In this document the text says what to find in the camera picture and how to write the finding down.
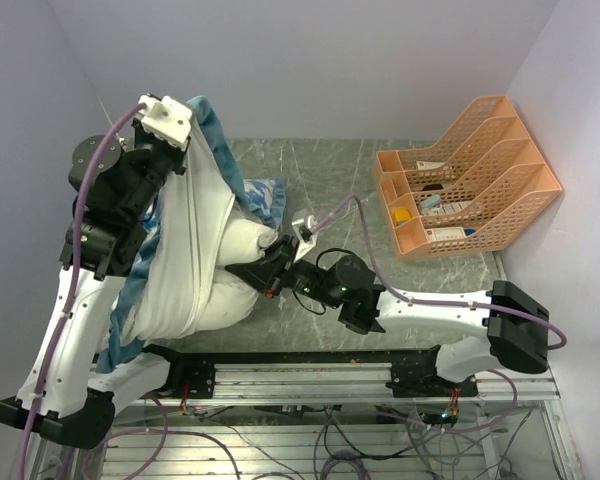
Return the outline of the blue houndstooth bear pillowcase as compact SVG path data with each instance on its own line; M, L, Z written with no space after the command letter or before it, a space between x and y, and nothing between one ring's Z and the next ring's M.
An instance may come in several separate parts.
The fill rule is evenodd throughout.
M201 128L221 175L234 193L238 206L244 213L253 215L278 233L283 224L286 207L283 179L245 178L210 101L204 96L196 96L189 100L188 106L193 111L194 125ZM134 302L140 298L146 286L149 267L157 251L161 222L159 202L160 194L143 218L142 224L147 230L147 237L140 246L129 276L112 308L109 332L103 340L103 348L96 363L99 373L113 372L119 365L136 358L147 344L156 341L127 340L123 330Z

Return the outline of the white pillow insert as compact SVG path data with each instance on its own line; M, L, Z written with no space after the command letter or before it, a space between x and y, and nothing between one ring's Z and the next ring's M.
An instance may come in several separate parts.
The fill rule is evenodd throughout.
M160 238L146 286L125 322L127 340L179 339L231 327L259 297L226 268L263 258L277 231L238 206L198 125L186 167L160 192Z

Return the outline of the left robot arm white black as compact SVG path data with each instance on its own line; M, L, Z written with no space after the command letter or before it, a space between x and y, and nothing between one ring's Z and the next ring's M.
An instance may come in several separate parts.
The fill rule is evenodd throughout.
M186 170L188 120L136 119L132 126L131 149L114 135L99 135L73 152L69 182L78 196L54 311L25 383L0 400L0 423L62 446L96 447L132 402L152 391L172 397L184 383L179 367L152 352L108 374L93 365L104 354L111 307L146 237L142 218L168 176Z

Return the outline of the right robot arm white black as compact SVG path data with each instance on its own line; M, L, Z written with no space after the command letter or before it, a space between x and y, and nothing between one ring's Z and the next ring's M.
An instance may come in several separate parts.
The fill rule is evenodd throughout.
M487 370L538 375L548 369L548 313L508 281L468 293L414 293L384 285L351 251L338 249L339 259L324 268L319 261L298 258L298 249L298 243L285 236L263 257L226 269L266 297L288 290L334 309L339 322L360 335L416 327L462 334L462 340L436 345L427 353L420 380L435 396Z

